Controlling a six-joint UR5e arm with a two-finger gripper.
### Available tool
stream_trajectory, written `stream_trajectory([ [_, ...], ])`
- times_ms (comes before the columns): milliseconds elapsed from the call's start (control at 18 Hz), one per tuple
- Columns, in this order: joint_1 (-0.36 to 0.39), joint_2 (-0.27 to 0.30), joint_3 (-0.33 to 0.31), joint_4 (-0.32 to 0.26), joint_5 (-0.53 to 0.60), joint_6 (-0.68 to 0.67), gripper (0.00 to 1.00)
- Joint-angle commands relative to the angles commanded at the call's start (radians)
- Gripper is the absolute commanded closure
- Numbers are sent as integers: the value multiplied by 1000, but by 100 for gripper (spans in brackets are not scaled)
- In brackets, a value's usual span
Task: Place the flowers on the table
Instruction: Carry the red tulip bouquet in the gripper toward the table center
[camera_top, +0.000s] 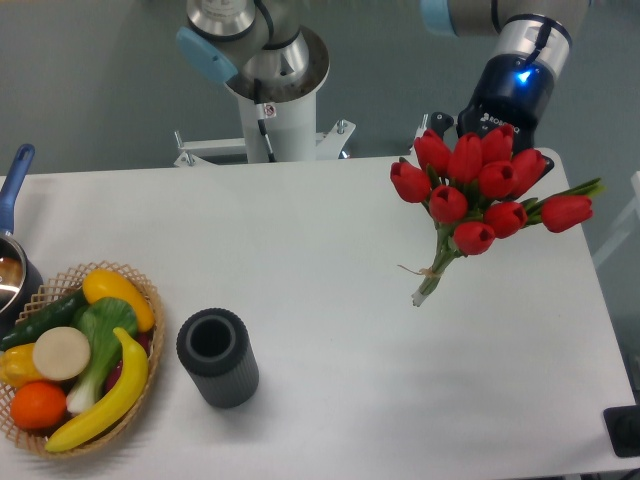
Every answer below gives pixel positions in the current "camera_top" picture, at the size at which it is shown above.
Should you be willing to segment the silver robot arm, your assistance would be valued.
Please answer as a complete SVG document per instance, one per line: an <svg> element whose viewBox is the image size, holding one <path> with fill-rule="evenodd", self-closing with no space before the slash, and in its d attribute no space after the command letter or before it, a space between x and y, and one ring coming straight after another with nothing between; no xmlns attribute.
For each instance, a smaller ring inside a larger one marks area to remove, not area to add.
<svg viewBox="0 0 640 480"><path fill-rule="evenodd" d="M423 130L486 135L514 127L517 150L530 148L588 10L585 1L424 1L427 28L441 35L494 35L498 41L468 105L436 112ZM341 120L316 128L316 94L329 72L327 48L299 20L295 1L190 1L176 35L182 56L238 102L238 139L179 141L177 164L244 155L251 163L338 159L354 132Z"/></svg>

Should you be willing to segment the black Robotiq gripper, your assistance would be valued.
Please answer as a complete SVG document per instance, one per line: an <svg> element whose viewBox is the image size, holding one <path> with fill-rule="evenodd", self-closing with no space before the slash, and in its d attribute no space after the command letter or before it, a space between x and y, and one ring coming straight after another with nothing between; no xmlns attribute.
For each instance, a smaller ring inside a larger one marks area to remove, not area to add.
<svg viewBox="0 0 640 480"><path fill-rule="evenodd" d="M555 86L551 71L516 54L500 54L486 64L468 105L458 114L457 133L481 137L504 124L514 128L513 148L534 146L534 135ZM453 116L434 112L429 128L438 136L455 125ZM540 179L555 167L556 151L537 148L545 162Z"/></svg>

